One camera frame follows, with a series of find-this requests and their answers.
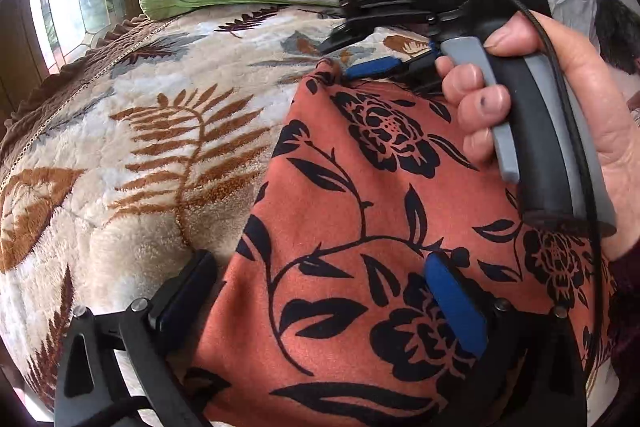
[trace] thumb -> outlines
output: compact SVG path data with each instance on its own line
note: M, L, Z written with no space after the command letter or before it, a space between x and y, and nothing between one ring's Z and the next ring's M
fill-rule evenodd
M533 15L556 49L560 66L589 125L601 165L615 164L632 147L635 124L609 68L584 35L539 13ZM544 52L536 29L521 13L489 36L484 47L498 57Z

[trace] metal screw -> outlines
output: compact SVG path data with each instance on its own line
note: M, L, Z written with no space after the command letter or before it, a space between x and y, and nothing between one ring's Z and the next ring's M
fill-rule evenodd
M564 308L563 306L555 306L554 307L554 315L556 317L558 317L559 319L565 319L568 316L568 312L566 310L566 308Z
M511 309L511 303L507 299L495 299L494 308L499 312L508 312Z
M141 297L140 299L136 299L131 303L131 310L135 311L135 312L141 312L146 310L146 307L148 306L149 301L146 300L144 297Z
M85 313L86 313L86 306L84 304L78 304L78 306L76 306L73 311L74 317L76 319L79 319Z

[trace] black flower pattern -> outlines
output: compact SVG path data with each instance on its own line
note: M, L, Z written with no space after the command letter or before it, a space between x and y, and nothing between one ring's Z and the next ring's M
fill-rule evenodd
M402 299L406 307L391 311L386 321L372 328L371 347L393 365L398 380L421 381L440 374L438 392L448 399L471 369L474 356L456 340L422 276L408 275Z
M420 124L374 94L340 91L331 99L351 122L349 133L377 169L435 176L440 157L424 139Z
M584 271L575 246L580 243L559 233L529 230L523 238L525 266L536 279L546 285L546 292L555 304L571 309L575 306L575 294L587 306L581 286Z
M300 120L291 120L280 132L280 138L273 149L273 157L293 152L305 140L309 140L309 129Z
M332 58L323 58L316 64L316 68L312 73L309 73L308 80L306 81L306 89L311 94L318 92L318 82L325 86L333 86L336 84L336 74L340 71L340 66L337 66Z

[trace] brown ruffled edge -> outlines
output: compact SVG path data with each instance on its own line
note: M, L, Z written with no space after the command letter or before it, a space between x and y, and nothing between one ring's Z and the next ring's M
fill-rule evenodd
M146 15L133 17L131 20L124 20L117 24L113 30L107 32L103 38L98 39L96 45L85 53L84 57L78 58L71 64L66 64L60 68L60 73L50 74L42 83L31 91L29 98L22 100L18 105L18 110L11 113L11 118L4 120L4 126L7 131L14 126L15 123L25 118L29 113L35 111L44 102L50 99L57 91L66 86L73 80L78 73L84 71L91 62L92 57L100 51L101 48L108 46L121 36L129 33L142 23L149 20Z

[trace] orange floral fabric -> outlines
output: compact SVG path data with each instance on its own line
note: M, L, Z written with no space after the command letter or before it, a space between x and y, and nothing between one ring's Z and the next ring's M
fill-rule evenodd
M566 306L584 357L588 245L523 225L498 169L462 154L443 100L341 86L338 69L323 60L300 84L186 375L206 416L236 427L427 422L474 363L423 279L435 251L521 311ZM609 349L604 335L598 363Z

